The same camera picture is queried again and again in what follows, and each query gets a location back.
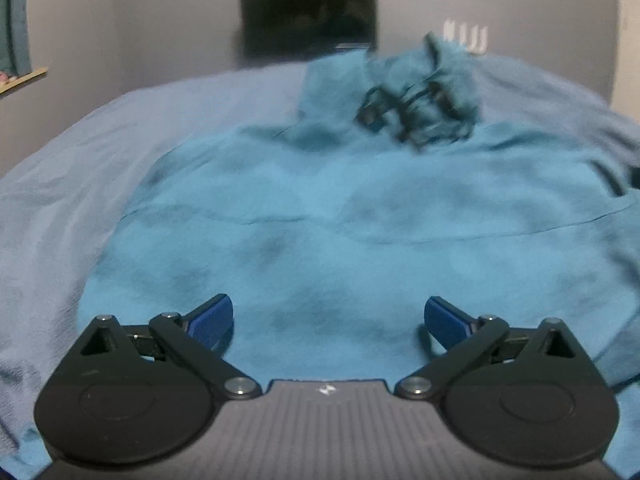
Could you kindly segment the white router with antennas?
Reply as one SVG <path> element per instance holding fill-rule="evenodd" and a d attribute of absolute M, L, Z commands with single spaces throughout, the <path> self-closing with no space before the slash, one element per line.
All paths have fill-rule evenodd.
<path fill-rule="evenodd" d="M 470 25 L 467 22 L 458 23 L 452 18 L 447 18 L 442 24 L 442 38 L 458 44 L 475 56 L 484 55 L 489 50 L 488 26 Z"/>

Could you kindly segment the teal curtain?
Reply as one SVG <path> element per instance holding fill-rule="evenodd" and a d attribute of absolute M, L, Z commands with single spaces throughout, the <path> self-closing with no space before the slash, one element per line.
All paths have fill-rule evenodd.
<path fill-rule="evenodd" d="M 27 0 L 1 0 L 1 70 L 9 76 L 32 71 L 29 55 Z"/>

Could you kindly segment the black television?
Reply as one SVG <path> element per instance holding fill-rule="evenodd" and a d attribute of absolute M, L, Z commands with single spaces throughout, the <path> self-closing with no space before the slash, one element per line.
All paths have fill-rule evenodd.
<path fill-rule="evenodd" d="M 378 46 L 378 0 L 239 0 L 249 60 L 314 58 Z"/>

